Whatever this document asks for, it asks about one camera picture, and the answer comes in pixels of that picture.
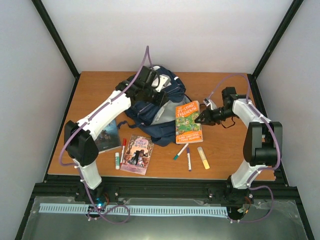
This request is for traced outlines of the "orange 39-Storey Treehouse book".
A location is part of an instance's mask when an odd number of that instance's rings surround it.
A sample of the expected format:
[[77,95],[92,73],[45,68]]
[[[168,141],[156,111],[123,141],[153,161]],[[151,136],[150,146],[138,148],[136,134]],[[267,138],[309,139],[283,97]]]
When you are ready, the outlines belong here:
[[200,104],[191,101],[175,108],[175,142],[181,144],[193,144],[203,141],[203,132],[200,123],[195,119],[200,115]]

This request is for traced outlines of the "navy blue student backpack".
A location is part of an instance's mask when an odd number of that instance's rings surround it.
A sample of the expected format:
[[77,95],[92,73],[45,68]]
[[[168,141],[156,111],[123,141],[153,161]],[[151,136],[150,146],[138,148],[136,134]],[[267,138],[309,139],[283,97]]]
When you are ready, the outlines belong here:
[[[161,90],[167,93],[168,102],[156,106],[147,99],[159,86],[160,75],[169,76],[171,85]],[[124,111],[133,120],[133,124],[128,124],[129,128],[141,129],[154,144],[161,147],[176,142],[176,107],[190,103],[191,99],[175,73],[161,65],[153,68],[144,66],[125,94],[131,100],[131,107]]]

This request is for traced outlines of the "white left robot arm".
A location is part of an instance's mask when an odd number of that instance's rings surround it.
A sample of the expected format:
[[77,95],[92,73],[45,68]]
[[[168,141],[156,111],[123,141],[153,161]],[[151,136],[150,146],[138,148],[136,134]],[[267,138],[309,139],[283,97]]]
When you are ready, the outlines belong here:
[[70,120],[65,124],[62,152],[67,152],[72,158],[71,165],[78,169],[81,182],[87,186],[86,195],[92,201],[99,201],[104,195],[96,163],[99,150],[95,141],[98,135],[136,102],[163,106],[168,101],[164,89],[170,85],[170,80],[169,76],[143,66],[136,75],[121,81],[93,112],[77,122]]

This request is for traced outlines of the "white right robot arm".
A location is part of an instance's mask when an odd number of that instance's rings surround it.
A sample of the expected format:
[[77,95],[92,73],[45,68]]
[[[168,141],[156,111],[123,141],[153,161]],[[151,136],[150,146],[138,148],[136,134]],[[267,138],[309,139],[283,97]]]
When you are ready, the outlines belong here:
[[242,151],[243,162],[227,180],[225,195],[228,196],[249,190],[261,172],[274,171],[280,166],[283,126],[264,116],[248,95],[238,94],[234,87],[226,87],[221,95],[221,107],[217,107],[208,97],[204,99],[206,108],[195,122],[214,126],[221,125],[228,118],[237,117],[247,128]]

